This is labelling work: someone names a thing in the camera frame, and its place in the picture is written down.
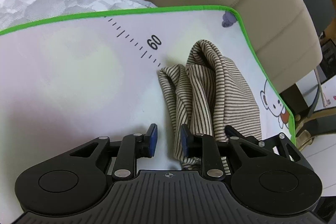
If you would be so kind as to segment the striped beige knit garment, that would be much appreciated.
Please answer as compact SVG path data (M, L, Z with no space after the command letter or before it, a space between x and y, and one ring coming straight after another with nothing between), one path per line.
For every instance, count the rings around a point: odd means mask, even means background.
M262 139L260 111L249 85L235 63L212 42L197 41L186 65L162 68L158 79L173 126L174 158L183 169L201 167L200 159L183 153L183 124L192 134L211 135L217 141L228 140L227 125L244 137Z

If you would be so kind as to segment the tan office chair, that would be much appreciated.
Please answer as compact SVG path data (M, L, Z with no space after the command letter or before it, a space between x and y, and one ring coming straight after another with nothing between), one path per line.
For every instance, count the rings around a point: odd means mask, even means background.
M317 137L335 133L335 126L322 123L327 118L335 118L335 77L322 82L317 71L312 71L296 86L307 105L295 116L296 145L303 151Z

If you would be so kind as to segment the white desk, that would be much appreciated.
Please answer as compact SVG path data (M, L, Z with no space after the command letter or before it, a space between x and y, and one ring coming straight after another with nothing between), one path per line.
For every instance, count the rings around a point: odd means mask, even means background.
M294 115L296 146L335 196L335 77L316 67L281 93Z

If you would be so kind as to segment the cartoon play mat green border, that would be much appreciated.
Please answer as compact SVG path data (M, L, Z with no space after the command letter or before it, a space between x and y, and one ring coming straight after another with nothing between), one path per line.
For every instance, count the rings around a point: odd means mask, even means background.
M230 58L259 107L262 137L288 124L262 98L278 98L250 43L240 12L180 6L58 16L1 32L1 223L22 210L14 193L26 169L94 138L121 140L155 123L154 157L139 169L178 170L173 129L158 71L185 64L198 40Z

